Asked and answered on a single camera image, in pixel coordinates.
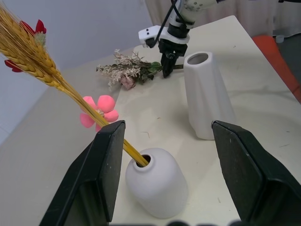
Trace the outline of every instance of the table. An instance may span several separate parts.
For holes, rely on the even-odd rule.
[[[190,35],[187,54],[215,53],[239,125],[253,132],[301,182],[301,106],[236,18],[195,28]],[[135,50],[149,61],[160,58],[156,48]],[[113,57],[62,74],[83,96],[109,94],[116,99],[119,89],[110,93],[103,86],[107,81],[96,73],[98,64],[113,64]],[[182,72],[173,73],[169,79],[158,77],[121,91],[116,108],[120,119],[127,121],[126,138],[135,148],[165,148],[183,170],[190,199],[185,211],[173,219],[224,226],[238,214],[222,178],[214,142],[196,139],[188,124],[184,93]],[[40,223],[68,167],[95,136],[94,128],[81,126],[80,112],[69,97],[49,88],[0,147],[0,226]],[[130,197],[124,182],[129,160],[124,153],[113,222],[166,225],[171,219],[153,218]]]
[[[238,125],[251,131],[301,183],[301,105],[234,16],[190,31],[186,55],[215,54]],[[134,49],[144,59],[160,61],[158,48]],[[156,219],[133,201],[125,185],[130,157],[123,156],[113,223],[166,225],[181,219],[190,225],[225,226],[239,219],[222,176],[214,141],[198,139],[188,122],[183,71],[157,76],[143,86],[121,90],[116,109],[126,120],[125,138],[137,149],[168,150],[185,175],[190,196],[185,210],[172,219]]]

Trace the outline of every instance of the curtain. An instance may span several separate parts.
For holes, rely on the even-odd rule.
[[[161,25],[171,2],[146,0],[146,5],[153,24]],[[260,34],[288,37],[301,33],[301,3],[278,3],[278,0],[225,0],[200,12],[195,27],[231,15],[236,16],[251,37]]]

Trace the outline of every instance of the black cable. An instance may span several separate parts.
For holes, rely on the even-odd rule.
[[[179,13],[179,11],[178,11],[178,9],[177,9],[177,7],[175,5],[174,5],[174,11],[177,14],[177,16],[179,17],[179,19],[181,20],[182,24],[186,27],[186,22],[183,19],[183,17],[181,16],[181,14]]]
[[[167,14],[166,14],[166,17],[164,18],[164,21],[163,21],[163,23],[162,23],[162,25],[161,25],[161,27],[160,27],[160,30],[159,30],[159,32],[158,32],[158,34],[157,34],[157,36],[156,36],[156,39],[154,40],[154,42],[153,42],[152,44],[149,45],[150,48],[153,48],[153,47],[156,45],[156,43],[158,42],[159,37],[160,37],[160,35],[161,35],[161,32],[162,32],[162,30],[163,30],[163,28],[164,28],[164,26],[165,26],[165,24],[166,24],[166,22],[167,22],[167,20],[168,20],[168,18],[169,18],[169,16],[170,16],[170,14],[171,14],[171,12],[173,11],[174,6],[175,6],[175,4],[177,3],[177,1],[178,1],[178,0],[174,0],[174,1],[173,1],[171,7],[169,8],[169,11],[168,11]]]

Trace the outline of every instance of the wheat ear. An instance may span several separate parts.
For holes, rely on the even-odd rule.
[[[22,71],[70,96],[98,125],[102,127],[108,124],[62,77],[44,47],[19,24],[3,3],[0,3],[0,52]],[[126,140],[123,148],[140,165],[148,164]]]

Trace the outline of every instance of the tall white vase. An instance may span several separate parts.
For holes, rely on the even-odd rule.
[[[180,213],[188,198],[187,182],[167,151],[149,148],[140,152],[149,164],[139,167],[132,159],[126,170],[126,184],[135,199],[153,216],[171,218]]]
[[[236,117],[216,60],[211,52],[185,58],[184,79],[189,122],[197,137],[213,140],[211,122],[235,124]]]

